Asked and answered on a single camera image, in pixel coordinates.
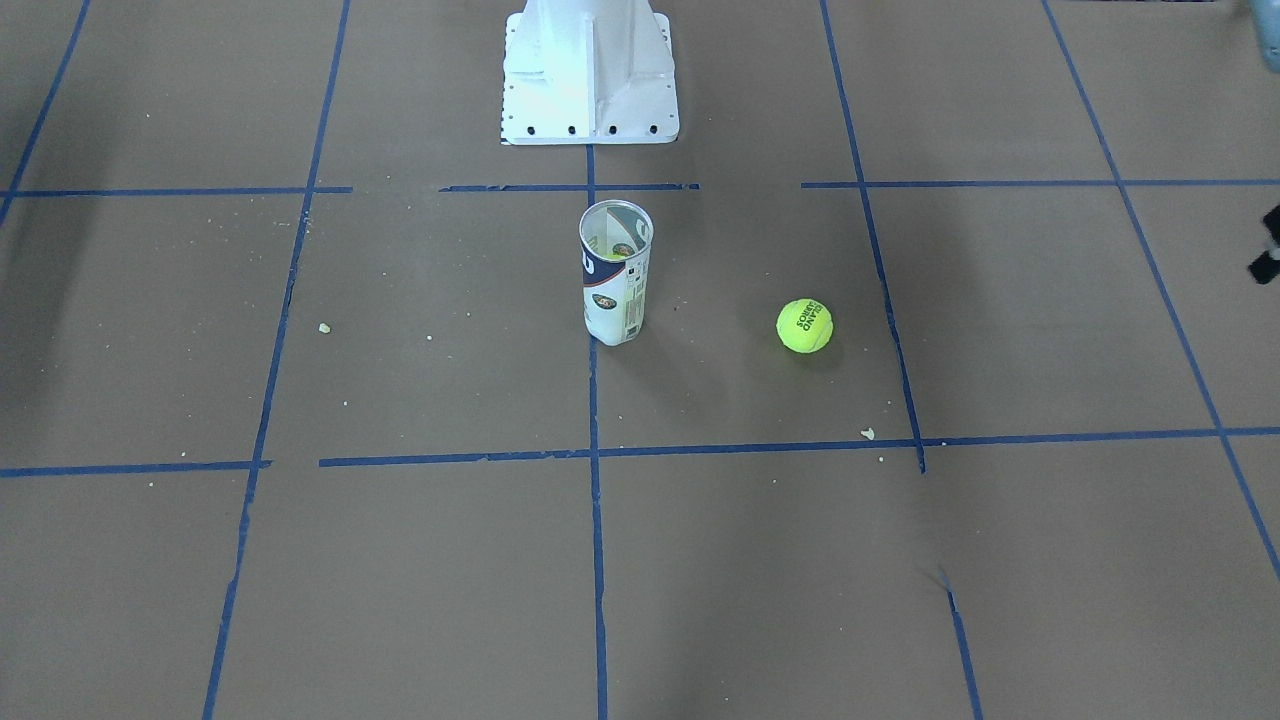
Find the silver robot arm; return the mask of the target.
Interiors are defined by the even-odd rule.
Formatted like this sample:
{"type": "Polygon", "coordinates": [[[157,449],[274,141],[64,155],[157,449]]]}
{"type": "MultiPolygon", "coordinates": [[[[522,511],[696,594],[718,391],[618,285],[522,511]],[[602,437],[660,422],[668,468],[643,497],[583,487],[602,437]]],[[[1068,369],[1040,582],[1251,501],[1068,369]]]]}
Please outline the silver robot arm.
{"type": "Polygon", "coordinates": [[[1272,73],[1279,73],[1279,0],[1249,0],[1254,38],[1262,63],[1272,73]]]}

